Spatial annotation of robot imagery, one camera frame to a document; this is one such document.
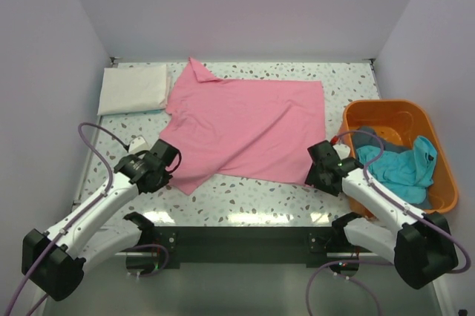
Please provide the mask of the pink t shirt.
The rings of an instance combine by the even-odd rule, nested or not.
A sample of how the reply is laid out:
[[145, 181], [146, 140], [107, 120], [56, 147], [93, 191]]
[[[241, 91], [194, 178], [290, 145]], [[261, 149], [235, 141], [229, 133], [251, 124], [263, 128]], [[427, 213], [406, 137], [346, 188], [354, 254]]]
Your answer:
[[160, 138], [178, 148], [171, 185], [190, 195], [215, 174], [301, 185], [326, 138], [319, 81], [221, 79], [189, 59]]

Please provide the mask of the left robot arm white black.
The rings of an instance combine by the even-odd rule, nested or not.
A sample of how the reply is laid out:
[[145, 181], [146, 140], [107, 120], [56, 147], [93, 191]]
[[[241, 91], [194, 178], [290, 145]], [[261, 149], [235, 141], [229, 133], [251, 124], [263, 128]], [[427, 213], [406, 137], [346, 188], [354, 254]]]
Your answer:
[[130, 212], [132, 229], [106, 230], [105, 223], [141, 194], [164, 188], [182, 162], [181, 152], [162, 139], [151, 149], [124, 156], [108, 169], [105, 183], [76, 210], [47, 231], [23, 239], [22, 273], [55, 301], [69, 297], [85, 274], [112, 254], [129, 248], [145, 251], [156, 240], [148, 218]]

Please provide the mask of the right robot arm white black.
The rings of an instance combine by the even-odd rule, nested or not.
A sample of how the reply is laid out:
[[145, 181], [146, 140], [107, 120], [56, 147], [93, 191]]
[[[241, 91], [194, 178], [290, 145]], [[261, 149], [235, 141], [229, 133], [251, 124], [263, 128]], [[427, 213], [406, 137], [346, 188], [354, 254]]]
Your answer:
[[329, 141], [308, 148], [312, 164], [307, 185], [337, 196], [346, 194], [376, 217], [372, 222], [351, 212], [332, 222], [332, 246], [348, 251], [362, 247], [392, 263], [414, 289], [454, 271], [459, 260], [447, 220], [406, 203], [376, 181], [349, 148], [338, 150]]

